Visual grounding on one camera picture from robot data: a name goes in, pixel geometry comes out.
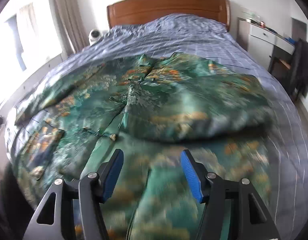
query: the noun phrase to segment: desk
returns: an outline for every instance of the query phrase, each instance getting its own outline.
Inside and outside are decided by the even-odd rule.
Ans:
[[[273,57],[289,62],[295,49],[282,36],[246,21],[239,21],[237,42],[267,70]]]

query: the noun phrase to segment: windowsill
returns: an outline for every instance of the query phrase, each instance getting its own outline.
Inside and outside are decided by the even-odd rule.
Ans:
[[[7,103],[12,103],[9,102],[12,97],[15,98],[12,98],[13,105],[11,107],[13,107],[19,100],[21,100],[34,87],[37,82],[40,82],[42,78],[44,78],[44,76],[46,76],[46,74],[51,69],[56,67],[62,61],[63,60],[60,53],[59,55],[50,59],[48,62],[46,62],[36,70],[26,69],[25,71],[23,71],[22,77],[14,86],[15,88],[12,90],[12,92],[9,92],[5,96],[5,99],[0,104],[0,116],[3,116],[4,118],[7,117],[7,114],[10,109],[8,109],[8,111],[6,112],[4,108]]]

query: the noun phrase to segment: wooden headboard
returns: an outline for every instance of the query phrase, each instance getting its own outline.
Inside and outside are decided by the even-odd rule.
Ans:
[[[124,0],[107,6],[110,28],[144,24],[171,13],[195,14],[230,26],[228,0]]]

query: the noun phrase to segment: blue gripper pad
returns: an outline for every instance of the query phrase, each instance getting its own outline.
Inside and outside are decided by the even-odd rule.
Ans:
[[[185,173],[188,185],[192,191],[193,197],[196,198],[199,203],[202,203],[203,193],[201,191],[201,181],[199,180],[198,174],[193,167],[196,162],[189,150],[184,150],[181,152],[180,163]]]
[[[104,188],[103,188],[103,200],[104,202],[108,200],[114,191],[116,182],[118,180],[118,176],[121,172],[124,163],[124,153],[121,149],[116,149],[111,157],[109,163],[110,170],[107,173],[107,176],[104,180]]]

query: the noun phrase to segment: window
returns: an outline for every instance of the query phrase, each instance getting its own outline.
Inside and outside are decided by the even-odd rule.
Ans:
[[[0,103],[62,52],[48,0],[10,0],[0,14]]]

